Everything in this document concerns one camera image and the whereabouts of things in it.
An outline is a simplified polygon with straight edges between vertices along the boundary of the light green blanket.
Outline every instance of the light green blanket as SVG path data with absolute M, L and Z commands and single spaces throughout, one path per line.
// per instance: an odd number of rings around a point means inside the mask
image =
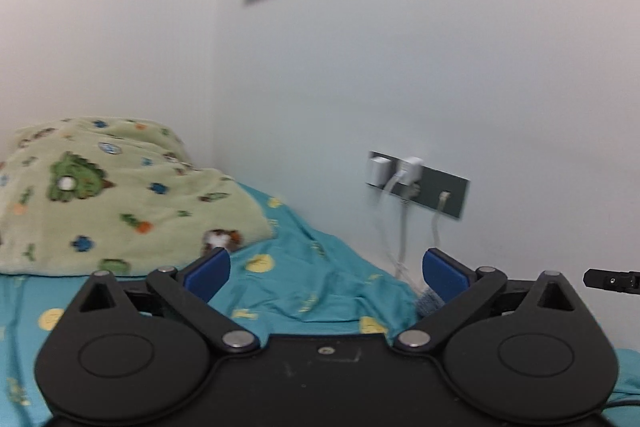
M 20 129 L 0 164 L 0 273 L 144 275 L 271 237 L 232 178 L 194 169 L 170 129 L 75 118 Z

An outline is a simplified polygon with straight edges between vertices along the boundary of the blue pad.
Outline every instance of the blue pad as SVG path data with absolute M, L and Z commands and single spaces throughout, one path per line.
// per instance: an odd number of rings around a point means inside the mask
M 185 270 L 184 287 L 196 297 L 209 302 L 229 280 L 231 259 L 228 251 L 222 250 L 208 261 Z
M 475 282 L 474 272 L 435 248 L 427 250 L 422 258 L 422 276 L 446 303 Z

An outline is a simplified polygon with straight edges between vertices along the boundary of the dark gray outlet plate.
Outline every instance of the dark gray outlet plate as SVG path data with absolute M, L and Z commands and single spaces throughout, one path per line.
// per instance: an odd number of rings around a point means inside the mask
M 369 158 L 375 158 L 376 156 L 382 156 L 383 158 L 389 158 L 391 160 L 391 174 L 398 170 L 398 158 L 380 152 L 369 153 Z M 469 180 L 454 176 L 453 174 L 447 174 L 446 172 L 436 171 L 429 167 L 423 167 L 422 178 L 420 179 L 419 185 L 420 192 L 416 197 L 412 198 L 411 201 L 436 210 L 440 194 L 446 190 L 447 192 L 450 192 L 451 195 L 449 196 L 442 213 L 447 214 L 447 216 L 460 219 L 462 216 L 462 208 L 465 204 L 466 190 L 469 186 Z M 396 185 L 392 194 L 399 196 L 403 189 L 404 187 L 402 185 Z

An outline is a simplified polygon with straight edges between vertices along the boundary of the round metal bolt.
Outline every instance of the round metal bolt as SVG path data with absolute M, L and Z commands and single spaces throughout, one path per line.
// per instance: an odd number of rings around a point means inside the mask
M 420 330 L 406 330 L 398 335 L 398 340 L 407 347 L 421 347 L 429 344 L 431 335 Z
M 255 337 L 249 331 L 229 331 L 222 335 L 222 341 L 229 347 L 248 347 L 254 343 Z

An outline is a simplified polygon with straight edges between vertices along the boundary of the wall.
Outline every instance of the wall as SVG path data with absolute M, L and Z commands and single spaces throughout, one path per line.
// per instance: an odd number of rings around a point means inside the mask
M 640 270 L 640 0 L 219 0 L 217 17 L 216 165 L 385 266 L 367 152 L 426 158 L 471 180 L 444 250 L 562 270 L 640 349 L 639 298 L 581 287 Z M 431 216 L 412 208 L 416 277 Z
M 1 0 L 0 157 L 73 115 L 162 121 L 211 162 L 214 0 Z

